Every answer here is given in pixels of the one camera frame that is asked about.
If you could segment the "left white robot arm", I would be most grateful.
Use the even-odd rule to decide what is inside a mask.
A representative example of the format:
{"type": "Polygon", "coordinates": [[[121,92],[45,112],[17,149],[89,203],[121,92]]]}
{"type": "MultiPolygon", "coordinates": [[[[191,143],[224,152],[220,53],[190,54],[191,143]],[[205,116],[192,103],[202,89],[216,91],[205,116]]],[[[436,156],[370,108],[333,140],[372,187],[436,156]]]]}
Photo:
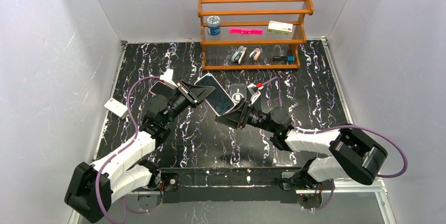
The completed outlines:
{"type": "Polygon", "coordinates": [[[143,157],[166,141],[169,126],[179,114],[199,106],[215,91],[214,86],[197,86],[183,80],[164,85],[171,90],[170,97],[156,94],[148,99],[145,115],[129,140],[107,156],[75,167],[64,202],[91,223],[102,218],[115,223],[108,215],[111,205],[156,181],[157,166],[143,157]]]}

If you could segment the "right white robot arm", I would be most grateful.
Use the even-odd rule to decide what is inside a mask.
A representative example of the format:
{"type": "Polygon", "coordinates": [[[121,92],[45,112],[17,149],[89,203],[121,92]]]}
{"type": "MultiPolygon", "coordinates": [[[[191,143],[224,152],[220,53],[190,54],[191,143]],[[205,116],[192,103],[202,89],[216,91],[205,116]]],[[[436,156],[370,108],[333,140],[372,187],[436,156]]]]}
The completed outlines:
{"type": "Polygon", "coordinates": [[[339,178],[351,178],[360,184],[371,185],[388,156],[388,152],[364,130],[350,125],[326,131],[296,129],[284,107],[264,113],[251,103],[241,101],[232,110],[216,117],[215,121],[234,129],[251,125],[271,132],[269,140],[278,150],[325,154],[325,158],[308,160],[290,178],[281,179],[298,187],[310,187],[339,178]]]}

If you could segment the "clear phone case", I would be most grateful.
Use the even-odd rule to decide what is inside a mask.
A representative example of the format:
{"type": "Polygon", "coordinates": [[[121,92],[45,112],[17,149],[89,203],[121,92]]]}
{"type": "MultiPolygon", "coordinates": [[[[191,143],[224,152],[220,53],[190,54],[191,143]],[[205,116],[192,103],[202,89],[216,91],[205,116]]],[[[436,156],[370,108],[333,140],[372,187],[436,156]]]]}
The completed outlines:
{"type": "Polygon", "coordinates": [[[231,84],[230,85],[230,97],[232,101],[237,104],[242,99],[247,98],[247,87],[244,84],[231,84]]]}

